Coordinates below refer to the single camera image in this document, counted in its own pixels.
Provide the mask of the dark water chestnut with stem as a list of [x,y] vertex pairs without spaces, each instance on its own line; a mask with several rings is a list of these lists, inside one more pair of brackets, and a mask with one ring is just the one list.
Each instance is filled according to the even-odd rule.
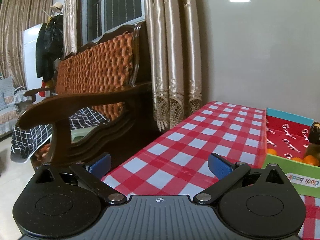
[[311,144],[317,144],[320,143],[320,123],[314,122],[309,131],[308,140]]

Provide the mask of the window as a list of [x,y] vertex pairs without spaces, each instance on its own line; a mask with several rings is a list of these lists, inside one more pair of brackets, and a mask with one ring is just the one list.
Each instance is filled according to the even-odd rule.
[[81,0],[82,43],[97,41],[122,25],[144,20],[144,0]]

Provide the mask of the straw hat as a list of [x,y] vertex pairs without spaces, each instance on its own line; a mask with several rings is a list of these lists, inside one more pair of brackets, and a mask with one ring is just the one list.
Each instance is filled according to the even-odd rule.
[[58,14],[62,13],[63,4],[61,2],[55,2],[53,5],[50,6],[52,12],[57,12]]

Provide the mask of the large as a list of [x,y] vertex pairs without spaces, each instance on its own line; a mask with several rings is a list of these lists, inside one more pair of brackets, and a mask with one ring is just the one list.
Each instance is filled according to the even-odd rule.
[[319,166],[319,160],[313,155],[307,155],[304,157],[303,162],[308,165]]

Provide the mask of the black jacket on rack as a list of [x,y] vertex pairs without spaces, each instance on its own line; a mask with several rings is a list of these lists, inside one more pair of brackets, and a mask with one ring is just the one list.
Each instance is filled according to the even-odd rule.
[[63,56],[63,15],[58,14],[42,25],[35,56],[37,77],[48,82],[54,76],[54,61]]

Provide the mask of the brown kiwi fruit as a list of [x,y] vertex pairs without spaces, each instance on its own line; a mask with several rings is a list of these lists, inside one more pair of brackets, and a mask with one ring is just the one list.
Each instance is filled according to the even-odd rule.
[[306,148],[304,156],[311,155],[320,161],[320,145],[309,144]]

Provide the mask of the beige curtain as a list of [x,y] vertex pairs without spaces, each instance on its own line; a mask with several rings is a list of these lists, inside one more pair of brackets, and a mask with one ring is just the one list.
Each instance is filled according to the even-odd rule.
[[[195,0],[144,0],[151,55],[153,116],[173,128],[202,103],[201,50]],[[65,0],[65,52],[82,44],[81,0]]]

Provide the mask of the red checkered tablecloth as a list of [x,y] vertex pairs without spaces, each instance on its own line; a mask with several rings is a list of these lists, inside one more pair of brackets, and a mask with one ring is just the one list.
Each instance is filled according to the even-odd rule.
[[[208,168],[216,153],[230,162],[261,168],[265,159],[266,109],[212,101],[167,131],[103,181],[126,196],[189,195],[217,181]],[[306,219],[303,239],[319,239],[319,198],[301,195]]]

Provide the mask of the grey sofa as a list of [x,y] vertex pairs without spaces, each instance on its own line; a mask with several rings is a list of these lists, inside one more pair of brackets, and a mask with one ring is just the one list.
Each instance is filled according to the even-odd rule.
[[22,111],[31,103],[26,87],[14,87],[12,77],[1,77],[1,138],[11,134]]

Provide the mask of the small tangerine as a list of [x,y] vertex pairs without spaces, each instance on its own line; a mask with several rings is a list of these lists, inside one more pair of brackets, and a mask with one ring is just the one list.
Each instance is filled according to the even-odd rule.
[[268,149],[267,149],[267,154],[277,155],[277,151],[276,151],[275,149],[268,148]]

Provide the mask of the red orange cardboard box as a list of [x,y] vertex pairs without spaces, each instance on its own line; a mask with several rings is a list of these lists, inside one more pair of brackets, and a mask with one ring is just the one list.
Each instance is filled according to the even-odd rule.
[[[277,164],[301,195],[319,198],[319,166],[292,161],[304,158],[309,145],[309,131],[314,120],[284,111],[268,108],[265,121],[265,159],[262,167]],[[277,155],[267,154],[267,149]]]

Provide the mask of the white refrigerator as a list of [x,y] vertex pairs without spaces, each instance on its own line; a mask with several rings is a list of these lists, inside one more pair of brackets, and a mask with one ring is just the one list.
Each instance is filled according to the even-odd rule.
[[42,79],[36,73],[36,42],[42,23],[22,32],[23,66],[27,90],[41,88]]

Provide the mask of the wooden bench with woven back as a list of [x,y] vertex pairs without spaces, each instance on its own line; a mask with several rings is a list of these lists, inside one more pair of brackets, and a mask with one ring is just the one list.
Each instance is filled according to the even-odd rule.
[[[98,112],[103,121],[72,142],[71,117],[83,109]],[[123,25],[65,57],[55,95],[30,106],[17,124],[24,131],[53,128],[48,153],[31,158],[35,170],[44,163],[89,163],[104,153],[121,163],[153,142],[160,131],[153,118],[146,23]]]

